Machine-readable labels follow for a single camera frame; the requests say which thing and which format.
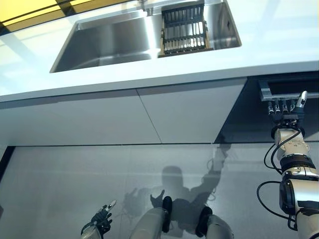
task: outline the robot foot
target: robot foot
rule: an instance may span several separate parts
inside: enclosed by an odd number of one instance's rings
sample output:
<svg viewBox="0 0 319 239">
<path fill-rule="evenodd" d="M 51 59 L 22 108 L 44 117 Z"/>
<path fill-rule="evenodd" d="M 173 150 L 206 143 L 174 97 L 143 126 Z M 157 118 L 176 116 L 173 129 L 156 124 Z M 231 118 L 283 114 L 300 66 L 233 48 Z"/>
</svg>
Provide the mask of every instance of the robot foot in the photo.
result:
<svg viewBox="0 0 319 239">
<path fill-rule="evenodd" d="M 198 224 L 197 224 L 197 227 L 196 227 L 196 235 L 201 238 L 203 237 L 204 235 L 207 234 L 207 230 L 208 230 L 208 219 L 209 219 L 209 216 L 213 214 L 213 211 L 211 210 L 211 208 L 209 207 L 204 207 L 203 210 L 201 211 L 200 213 L 200 216 L 199 216 L 199 220 L 198 220 Z"/>
<path fill-rule="evenodd" d="M 170 225 L 170 215 L 171 215 L 171 211 L 172 211 L 172 199 L 170 196 L 166 196 L 163 200 L 163 204 L 162 204 L 162 208 L 164 208 L 165 210 L 167 210 L 167 214 L 165 216 L 165 220 L 163 223 L 163 227 L 162 227 L 162 231 L 164 233 L 168 233 L 169 231 L 169 225 Z"/>
</svg>

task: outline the white countertop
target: white countertop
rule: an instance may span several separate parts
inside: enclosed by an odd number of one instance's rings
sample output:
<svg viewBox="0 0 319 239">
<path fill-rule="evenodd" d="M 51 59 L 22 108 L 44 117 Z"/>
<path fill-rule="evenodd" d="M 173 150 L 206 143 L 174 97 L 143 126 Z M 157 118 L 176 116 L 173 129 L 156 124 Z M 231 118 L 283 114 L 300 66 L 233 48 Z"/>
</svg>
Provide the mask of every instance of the white countertop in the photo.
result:
<svg viewBox="0 0 319 239">
<path fill-rule="evenodd" d="M 228 0 L 242 46 L 49 73 L 73 24 L 105 7 L 0 36 L 0 102 L 231 77 L 319 70 L 318 1 Z"/>
</svg>

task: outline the countertop edge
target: countertop edge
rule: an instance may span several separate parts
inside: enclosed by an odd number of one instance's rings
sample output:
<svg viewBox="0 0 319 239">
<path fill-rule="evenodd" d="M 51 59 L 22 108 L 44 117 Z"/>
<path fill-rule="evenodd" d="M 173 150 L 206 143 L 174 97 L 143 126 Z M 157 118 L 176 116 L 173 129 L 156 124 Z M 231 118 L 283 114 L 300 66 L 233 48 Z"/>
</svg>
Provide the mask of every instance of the countertop edge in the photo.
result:
<svg viewBox="0 0 319 239">
<path fill-rule="evenodd" d="M 157 78 L 137 79 L 119 82 L 108 82 L 82 86 L 47 89 L 0 96 L 0 102 L 18 101 L 25 99 L 54 97 L 61 95 L 83 94 L 101 91 L 127 90 L 134 88 L 155 87 L 182 83 L 194 83 L 211 80 L 222 80 L 237 77 L 257 75 L 318 71 L 319 61 L 249 66 L 244 68 L 223 69 L 217 71 L 198 72 L 191 74 L 162 76 Z"/>
</svg>

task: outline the dish rack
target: dish rack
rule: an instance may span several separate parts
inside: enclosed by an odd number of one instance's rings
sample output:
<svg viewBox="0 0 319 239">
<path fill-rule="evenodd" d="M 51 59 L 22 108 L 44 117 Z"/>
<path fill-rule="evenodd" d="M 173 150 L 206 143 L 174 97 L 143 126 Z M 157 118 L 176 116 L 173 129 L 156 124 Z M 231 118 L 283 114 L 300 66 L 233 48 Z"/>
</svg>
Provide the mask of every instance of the dish rack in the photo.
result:
<svg viewBox="0 0 319 239">
<path fill-rule="evenodd" d="M 209 48 L 204 4 L 162 11 L 162 56 Z"/>
</svg>

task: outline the black cable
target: black cable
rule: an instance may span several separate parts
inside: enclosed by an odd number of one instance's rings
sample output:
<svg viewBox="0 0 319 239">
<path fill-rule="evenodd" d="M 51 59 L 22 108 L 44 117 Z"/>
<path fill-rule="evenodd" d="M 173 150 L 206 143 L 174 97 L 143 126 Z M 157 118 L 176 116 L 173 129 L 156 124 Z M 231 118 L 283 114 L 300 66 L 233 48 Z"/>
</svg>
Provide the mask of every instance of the black cable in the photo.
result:
<svg viewBox="0 0 319 239">
<path fill-rule="evenodd" d="M 273 153 L 271 154 L 271 157 L 270 157 L 270 161 L 271 161 L 271 164 L 272 166 L 274 167 L 274 169 L 281 175 L 282 174 L 282 171 L 280 171 L 279 168 L 277 168 L 274 164 L 274 156 L 275 156 L 275 153 L 277 152 L 277 150 L 285 143 L 287 143 L 289 140 L 293 139 L 294 137 L 296 137 L 298 134 L 301 133 L 300 129 L 296 129 L 297 130 L 297 133 L 295 133 L 293 136 L 285 139 L 284 141 L 282 141 L 280 144 L 278 144 L 278 146 L 274 149 Z"/>
<path fill-rule="evenodd" d="M 287 222 L 287 226 L 289 227 L 289 229 L 291 229 L 291 230 L 293 230 L 293 231 L 298 231 L 298 229 L 296 228 L 296 224 L 294 225 L 294 227 L 292 227 L 291 225 L 290 225 L 290 222 L 292 221 L 292 218 L 291 218 L 292 216 L 291 215 L 289 215 L 289 219 L 288 219 L 288 222 Z"/>
<path fill-rule="evenodd" d="M 268 184 L 268 183 L 280 183 L 280 182 L 278 182 L 278 181 L 267 181 L 267 182 L 261 183 L 261 184 L 258 186 L 258 188 L 257 188 L 257 198 L 258 198 L 260 204 L 261 204 L 268 212 L 270 212 L 270 213 L 272 213 L 272 214 L 274 214 L 274 215 L 276 215 L 276 216 L 278 216 L 278 217 L 280 217 L 280 218 L 284 218 L 284 219 L 290 220 L 291 222 L 296 222 L 294 219 L 291 219 L 291 218 L 288 218 L 288 217 L 286 217 L 286 216 L 284 216 L 284 215 L 275 213 L 274 211 L 270 210 L 270 209 L 261 201 L 260 196 L 259 196 L 259 190 L 260 190 L 260 188 L 261 188 L 263 185 Z"/>
<path fill-rule="evenodd" d="M 268 149 L 267 153 L 265 154 L 265 157 L 264 157 L 264 165 L 265 165 L 267 168 L 275 169 L 275 168 L 270 167 L 270 166 L 268 166 L 268 165 L 266 164 L 267 155 L 268 155 L 269 151 L 270 151 L 275 145 L 276 145 L 276 144 L 274 143 L 274 144 Z"/>
</svg>

